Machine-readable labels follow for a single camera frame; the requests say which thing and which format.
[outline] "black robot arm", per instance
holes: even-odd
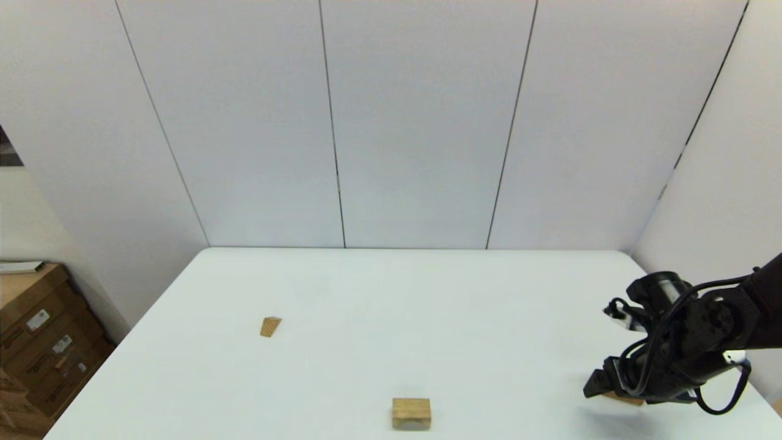
[[[706,289],[713,290],[698,297]],[[698,402],[722,414],[736,404],[751,370],[739,351],[782,348],[782,254],[751,275],[697,286],[674,272],[652,273],[630,284],[627,295],[641,308],[614,298],[604,312],[647,337],[608,357],[586,383],[586,397],[613,391],[649,403]],[[731,403],[709,408],[700,387],[734,367],[742,375]]]

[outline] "cardboard box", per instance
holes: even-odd
[[[36,273],[0,275],[0,329],[10,328],[66,280],[65,268],[53,263]]]
[[[35,414],[13,412],[8,414],[15,431],[35,435],[46,435],[56,421],[52,417],[36,416]]]
[[[3,409],[17,425],[19,414],[56,418],[112,350],[109,343],[100,338],[86,352],[71,352],[67,362],[61,368],[49,371],[34,391],[0,391]]]
[[[14,427],[11,416],[2,407],[0,407],[0,426]]]
[[[68,282],[60,284],[53,292],[46,295],[15,323],[2,328],[0,350],[3,358],[11,359],[24,350],[37,335],[63,312],[77,306],[83,299],[70,289]]]
[[[103,335],[103,328],[85,305],[77,313],[63,313],[16,357],[0,361],[0,389],[33,391],[71,352],[86,352]]]

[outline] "wooden block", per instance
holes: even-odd
[[[432,426],[429,399],[394,399],[391,424],[403,431],[424,431]]]
[[[620,402],[629,403],[630,405],[641,406],[641,405],[644,404],[644,400],[643,399],[630,399],[630,398],[627,398],[627,397],[620,397],[620,396],[617,396],[616,393],[614,393],[613,391],[607,392],[607,393],[605,393],[603,395],[605,397],[610,397],[611,399],[614,399],[614,400],[619,400]]]
[[[277,326],[280,325],[280,321],[282,321],[282,318],[275,318],[273,316],[264,318],[264,323],[260,326],[260,335],[271,337],[271,335],[274,334],[274,331],[277,330]]]

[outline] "box label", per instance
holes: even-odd
[[[30,329],[30,331],[36,331],[40,326],[44,325],[49,318],[51,318],[49,313],[42,308],[40,312],[36,313],[35,316],[27,321],[27,328]]]
[[[69,335],[63,336],[63,339],[60,339],[57,341],[56,344],[54,344],[54,347],[52,347],[52,350],[57,353],[58,355],[62,355],[62,353],[68,348],[71,342],[74,340],[70,338]]]

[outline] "white table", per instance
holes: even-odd
[[[721,417],[583,397],[641,336],[601,309],[643,274],[611,251],[209,249],[46,438],[782,438],[751,387]],[[431,431],[393,431],[394,397],[430,398]]]

